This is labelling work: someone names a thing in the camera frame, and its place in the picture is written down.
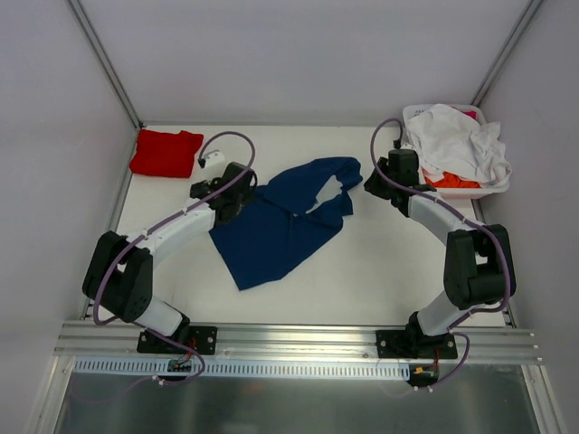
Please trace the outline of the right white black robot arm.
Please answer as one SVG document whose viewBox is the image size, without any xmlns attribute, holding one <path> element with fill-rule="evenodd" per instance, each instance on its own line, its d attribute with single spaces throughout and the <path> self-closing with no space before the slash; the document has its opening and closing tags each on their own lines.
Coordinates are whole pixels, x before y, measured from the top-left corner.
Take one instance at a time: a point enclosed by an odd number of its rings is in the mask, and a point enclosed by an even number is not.
<svg viewBox="0 0 579 434">
<path fill-rule="evenodd" d="M 375 160 L 364 188 L 442 243 L 443 290 L 427 307 L 412 313 L 404 328 L 377 331 L 376 350 L 381 358 L 453 360 L 458 351 L 451 330 L 516 290 L 508 231 L 500 224 L 488 226 L 463 216 L 432 186 L 421 184 L 418 169 L 414 151 L 392 149 Z"/>
</svg>

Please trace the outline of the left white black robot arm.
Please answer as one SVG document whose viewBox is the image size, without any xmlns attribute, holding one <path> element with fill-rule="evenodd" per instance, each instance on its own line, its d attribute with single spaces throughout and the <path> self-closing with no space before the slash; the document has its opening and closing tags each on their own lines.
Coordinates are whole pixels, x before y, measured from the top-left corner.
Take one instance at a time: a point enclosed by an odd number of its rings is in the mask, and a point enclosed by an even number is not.
<svg viewBox="0 0 579 434">
<path fill-rule="evenodd" d="M 192 325 L 186 314 L 155 297 L 154 269 L 197 236 L 236 218 L 256 186 L 252 169 L 230 163 L 221 176 L 193 184 L 175 217 L 142 234 L 107 231 L 100 236 L 82 292 L 122 322 L 142 326 L 138 353 L 214 354 L 217 328 Z"/>
</svg>

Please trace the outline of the blue mickey t shirt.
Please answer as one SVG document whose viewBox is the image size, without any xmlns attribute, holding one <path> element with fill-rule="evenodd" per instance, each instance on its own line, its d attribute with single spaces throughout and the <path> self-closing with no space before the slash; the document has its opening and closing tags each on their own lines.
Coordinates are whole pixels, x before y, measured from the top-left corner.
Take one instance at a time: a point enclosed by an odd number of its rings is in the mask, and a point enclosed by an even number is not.
<svg viewBox="0 0 579 434">
<path fill-rule="evenodd" d="M 362 181 L 351 156 L 315 159 L 257 187 L 232 222 L 210 231 L 240 291 L 277 281 L 335 237 L 354 214 L 349 192 Z"/>
</svg>

